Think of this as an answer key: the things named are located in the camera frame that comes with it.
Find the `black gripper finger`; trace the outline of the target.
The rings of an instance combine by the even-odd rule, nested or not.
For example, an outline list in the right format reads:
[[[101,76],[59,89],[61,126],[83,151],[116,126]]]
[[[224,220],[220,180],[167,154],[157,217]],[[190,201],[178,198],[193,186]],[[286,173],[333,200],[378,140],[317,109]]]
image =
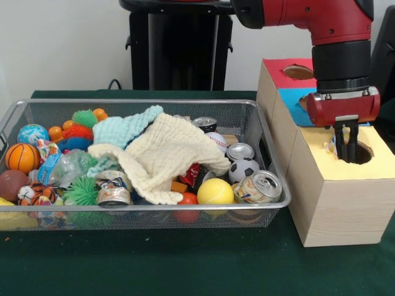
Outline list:
[[[355,163],[357,158],[357,137],[359,134],[358,121],[350,121],[348,127],[350,128],[349,142],[347,144],[348,159],[350,163]]]
[[[339,159],[344,159],[344,134],[343,134],[343,123],[337,121],[333,126],[335,131],[336,140],[336,153]]]

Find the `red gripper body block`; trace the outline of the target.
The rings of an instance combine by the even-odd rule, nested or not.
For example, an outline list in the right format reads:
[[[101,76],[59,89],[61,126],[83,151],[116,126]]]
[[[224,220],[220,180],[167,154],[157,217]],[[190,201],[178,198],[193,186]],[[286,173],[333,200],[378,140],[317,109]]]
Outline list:
[[[307,96],[307,113],[318,127],[333,126],[338,121],[356,120],[366,123],[376,119],[380,111],[380,93],[376,87],[363,91]]]

